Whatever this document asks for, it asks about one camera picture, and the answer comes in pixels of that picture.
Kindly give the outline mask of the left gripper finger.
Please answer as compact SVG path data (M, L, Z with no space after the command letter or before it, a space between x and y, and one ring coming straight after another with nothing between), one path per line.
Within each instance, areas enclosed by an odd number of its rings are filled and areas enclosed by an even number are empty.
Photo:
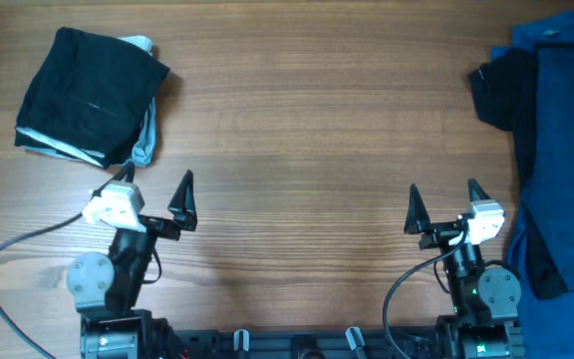
M115 175L98 188L98 193L101 193L102 190L114 180L133 182L135 174L136 165L133 162L127 162Z
M195 231L198 223L193 193L193 172L187 170L167 207L172 220L182 229Z

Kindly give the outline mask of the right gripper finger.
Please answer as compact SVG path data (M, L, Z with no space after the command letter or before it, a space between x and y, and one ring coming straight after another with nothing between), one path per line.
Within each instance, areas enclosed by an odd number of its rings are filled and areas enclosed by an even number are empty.
M415 183L410 186L410 199L404 233L419 234L431 229L431 218Z
M481 187L476 179L469 179L467 181L468 195L471 202L480 200L489 200L490 196Z

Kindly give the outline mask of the black shorts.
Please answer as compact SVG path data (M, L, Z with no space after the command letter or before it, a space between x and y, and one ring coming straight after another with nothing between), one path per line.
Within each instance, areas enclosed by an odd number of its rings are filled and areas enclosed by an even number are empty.
M35 130L108 157L106 169L127 157L168 66L145 36L115 38L62 27L32 79L15 131Z

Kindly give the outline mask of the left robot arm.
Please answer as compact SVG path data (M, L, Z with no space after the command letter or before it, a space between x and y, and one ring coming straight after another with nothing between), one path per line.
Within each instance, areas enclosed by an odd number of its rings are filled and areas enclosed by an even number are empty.
M134 183L135 167L125 166L92 192L82 210L89 224L116 230L106 253L78 256L67 273L67 285L81 316L83 358L187 358L189 352L164 318L137 309L141 289L156 283L145 273L160 262L156 242L178 240L197 227L194 175L187 171L167 210L170 218L142 214L144 198Z

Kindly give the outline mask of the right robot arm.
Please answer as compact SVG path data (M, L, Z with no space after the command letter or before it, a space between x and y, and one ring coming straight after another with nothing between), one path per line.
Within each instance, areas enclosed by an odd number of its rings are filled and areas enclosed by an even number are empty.
M505 211L475 179L467 182L469 205L457 219L433 222L420 191L410 187L404 233L418 234L419 248L437 249L453 313L436 320L433 358L522 358L517 304L520 275L503 260L484 260L480 246L495 237Z

